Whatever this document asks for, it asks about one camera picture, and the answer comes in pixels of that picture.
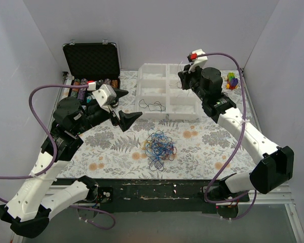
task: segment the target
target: wire in bin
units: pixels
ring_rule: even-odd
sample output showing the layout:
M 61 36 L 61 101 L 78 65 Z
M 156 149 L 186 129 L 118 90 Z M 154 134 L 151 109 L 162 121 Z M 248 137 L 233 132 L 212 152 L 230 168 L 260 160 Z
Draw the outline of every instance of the wire in bin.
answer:
M 160 111 L 160 112 L 162 112 L 162 111 L 165 111 L 165 110 L 166 110 L 166 107 L 165 107 L 164 105 L 162 105 L 162 104 L 160 103 L 160 101 L 156 101 L 156 102 L 154 102 L 153 104 L 152 104 L 152 103 L 147 104 L 147 103 L 145 102 L 144 99 L 141 99 L 141 100 L 138 102 L 138 106 L 141 107 L 141 108 L 143 108 L 143 109 L 148 108 L 149 111 Z M 150 106 L 159 107 L 160 109 L 151 109 Z
M 151 171 L 163 171 L 164 160 L 173 161 L 177 148 L 174 146 L 172 138 L 166 136 L 162 131 L 156 131 L 142 143 L 141 148 L 145 150 L 147 157 L 151 159 L 149 168 Z

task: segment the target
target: gray wall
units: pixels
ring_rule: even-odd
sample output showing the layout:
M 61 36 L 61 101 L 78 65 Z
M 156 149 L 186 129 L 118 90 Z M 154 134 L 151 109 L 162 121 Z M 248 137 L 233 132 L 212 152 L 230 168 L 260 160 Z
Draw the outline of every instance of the gray wall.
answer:
M 280 0 L 246 68 L 263 133 L 295 152 L 290 181 L 304 229 L 304 0 Z
M 22 0 L 0 0 L 0 175 L 27 175 L 44 140 L 28 107 L 37 86 L 61 82 L 58 68 Z M 45 124 L 57 90 L 40 91 L 35 109 Z M 0 196 L 11 199 L 22 181 L 0 181 Z M 9 242 L 8 223 L 0 221 L 0 242 Z
M 189 52 L 232 54 L 245 65 L 278 0 L 24 0 L 58 64 L 71 38 L 118 43 L 123 68 L 179 63 Z M 233 69 L 212 57 L 209 65 Z

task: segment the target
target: floral tablecloth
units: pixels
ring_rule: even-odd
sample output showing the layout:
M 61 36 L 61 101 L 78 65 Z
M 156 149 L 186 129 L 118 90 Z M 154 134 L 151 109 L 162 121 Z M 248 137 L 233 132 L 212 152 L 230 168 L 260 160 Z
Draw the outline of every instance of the floral tablecloth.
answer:
M 222 71 L 222 76 L 229 71 Z M 129 94 L 119 101 L 116 110 L 134 112 L 137 71 L 121 71 L 121 88 Z M 243 110 L 241 86 L 223 90 Z M 61 98 L 67 95 L 64 91 Z M 249 103 L 247 118 L 255 126 Z M 175 142 L 177 154 L 173 161 L 166 160 L 163 171 L 151 171 L 150 159 L 141 149 L 141 143 L 153 131 L 163 131 Z M 206 115 L 201 120 L 137 120 L 126 132 L 113 127 L 110 121 L 80 135 L 84 143 L 58 178 L 109 179 L 212 179 L 232 153 L 236 140 Z M 255 167 L 250 155 L 240 148 L 221 177 Z

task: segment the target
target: pile of colorful wires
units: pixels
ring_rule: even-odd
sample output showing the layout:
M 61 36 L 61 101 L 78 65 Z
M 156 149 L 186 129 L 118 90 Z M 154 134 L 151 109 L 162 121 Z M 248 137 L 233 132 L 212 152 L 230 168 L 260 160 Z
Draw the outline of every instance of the pile of colorful wires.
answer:
M 142 149 L 145 150 L 146 156 L 151 159 L 149 165 L 151 171 L 163 171 L 164 161 L 173 161 L 177 153 L 172 138 L 166 136 L 162 131 L 156 131 L 149 135 L 143 142 Z

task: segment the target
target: black case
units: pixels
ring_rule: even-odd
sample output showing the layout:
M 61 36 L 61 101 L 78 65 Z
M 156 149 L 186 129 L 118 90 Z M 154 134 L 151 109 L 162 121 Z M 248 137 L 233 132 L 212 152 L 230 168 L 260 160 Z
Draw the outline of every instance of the black case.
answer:
M 64 44 L 63 51 L 74 79 L 98 81 L 108 78 L 117 80 L 116 88 L 120 88 L 120 64 L 115 43 Z M 118 99 L 112 106 L 118 106 Z

